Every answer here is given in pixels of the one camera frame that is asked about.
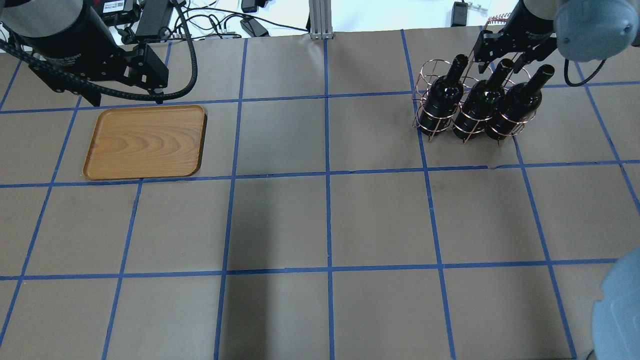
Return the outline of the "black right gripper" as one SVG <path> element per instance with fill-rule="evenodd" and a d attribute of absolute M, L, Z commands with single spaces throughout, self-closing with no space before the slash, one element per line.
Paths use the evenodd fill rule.
<path fill-rule="evenodd" d="M 501 31 L 481 30 L 472 50 L 478 73 L 510 53 L 522 53 L 515 61 L 516 74 L 534 61 L 545 60 L 557 49 L 555 9 L 545 0 L 519 0 Z"/>

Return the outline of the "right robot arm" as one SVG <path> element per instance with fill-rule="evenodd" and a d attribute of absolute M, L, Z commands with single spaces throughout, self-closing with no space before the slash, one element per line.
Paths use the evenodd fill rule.
<path fill-rule="evenodd" d="M 606 60 L 639 46 L 637 0 L 519 0 L 499 32 L 482 30 L 471 54 L 484 73 L 490 62 L 518 53 L 513 71 L 558 51 L 564 57 L 564 81 L 571 61 Z M 601 283 L 603 298 L 592 308 L 593 349 L 588 359 L 639 358 L 639 249 L 615 262 Z"/>

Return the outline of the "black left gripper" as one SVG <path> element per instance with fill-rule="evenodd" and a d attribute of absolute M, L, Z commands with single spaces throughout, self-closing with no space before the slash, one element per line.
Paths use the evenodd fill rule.
<path fill-rule="evenodd" d="M 125 51 L 96 14 L 45 16 L 20 26 L 20 38 L 43 57 L 30 68 L 55 91 L 77 92 L 93 107 L 101 105 L 102 95 L 127 93 L 89 80 L 119 82 L 150 95 L 162 94 L 169 85 L 169 69 L 149 44 Z"/>

